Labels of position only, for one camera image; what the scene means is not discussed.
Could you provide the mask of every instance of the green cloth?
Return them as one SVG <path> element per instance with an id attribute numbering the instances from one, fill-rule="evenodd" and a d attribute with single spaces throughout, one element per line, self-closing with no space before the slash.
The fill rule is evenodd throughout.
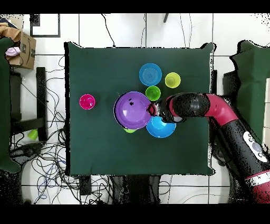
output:
<path id="1" fill-rule="evenodd" d="M 113 106 L 128 91 L 145 93 L 139 70 L 155 63 L 162 71 L 157 86 L 161 97 L 178 92 L 209 92 L 210 53 L 203 49 L 80 48 L 68 43 L 70 76 L 70 174 L 203 174 L 208 167 L 208 121 L 191 118 L 177 124 L 167 138 L 154 138 L 146 130 L 130 134 L 115 121 Z M 181 84 L 165 86 L 165 76 L 176 72 Z M 96 105 L 84 110 L 83 94 L 91 94 Z"/>
<path id="2" fill-rule="evenodd" d="M 254 131 L 256 140 L 262 143 L 266 79 L 270 78 L 270 48 L 243 41 L 232 59 L 241 80 L 236 107 Z"/>
<path id="3" fill-rule="evenodd" d="M 13 162 L 9 157 L 9 144 L 11 136 L 11 98 L 9 87 L 9 64 L 5 58 L 8 48 L 14 46 L 14 42 L 9 38 L 0 39 L 0 169 L 11 173 L 21 170 L 19 164 Z"/>

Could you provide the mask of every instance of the lime green cup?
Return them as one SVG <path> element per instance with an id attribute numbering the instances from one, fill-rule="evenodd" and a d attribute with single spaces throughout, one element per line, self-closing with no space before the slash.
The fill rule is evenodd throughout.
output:
<path id="1" fill-rule="evenodd" d="M 37 129 L 34 129 L 34 130 L 31 130 L 29 133 L 28 133 L 28 138 L 32 139 L 32 140 L 36 140 L 37 138 Z"/>
<path id="2" fill-rule="evenodd" d="M 127 128 L 124 128 L 124 130 L 125 130 L 127 133 L 133 133 L 133 132 L 135 132 L 137 129 L 127 129 Z"/>
<path id="3" fill-rule="evenodd" d="M 160 97 L 160 89 L 156 86 L 150 86 L 146 89 L 146 96 L 151 101 L 156 101 Z"/>

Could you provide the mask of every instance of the light blue bowl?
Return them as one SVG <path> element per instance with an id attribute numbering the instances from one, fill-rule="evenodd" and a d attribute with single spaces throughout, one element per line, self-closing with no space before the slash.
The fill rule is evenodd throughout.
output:
<path id="1" fill-rule="evenodd" d="M 161 117 L 152 117 L 146 125 L 147 131 L 150 135 L 156 138 L 166 138 L 170 136 L 176 128 L 176 123 L 164 123 Z"/>
<path id="2" fill-rule="evenodd" d="M 143 65 L 139 71 L 139 79 L 146 86 L 157 85 L 162 77 L 160 67 L 153 63 Z"/>

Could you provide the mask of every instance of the black frame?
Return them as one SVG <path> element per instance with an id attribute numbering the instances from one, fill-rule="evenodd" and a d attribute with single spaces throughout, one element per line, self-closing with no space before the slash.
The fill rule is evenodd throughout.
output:
<path id="1" fill-rule="evenodd" d="M 36 90 L 37 118 L 11 122 L 11 133 L 12 135 L 16 135 L 27 130 L 37 129 L 39 141 L 46 142 L 48 140 L 48 134 L 45 67 L 36 68 Z"/>

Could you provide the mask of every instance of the magenta cup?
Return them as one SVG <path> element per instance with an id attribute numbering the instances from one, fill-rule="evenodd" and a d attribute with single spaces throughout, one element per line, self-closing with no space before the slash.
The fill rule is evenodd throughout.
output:
<path id="1" fill-rule="evenodd" d="M 84 94 L 80 98 L 80 106 L 85 110 L 90 110 L 95 106 L 95 98 L 90 94 Z"/>

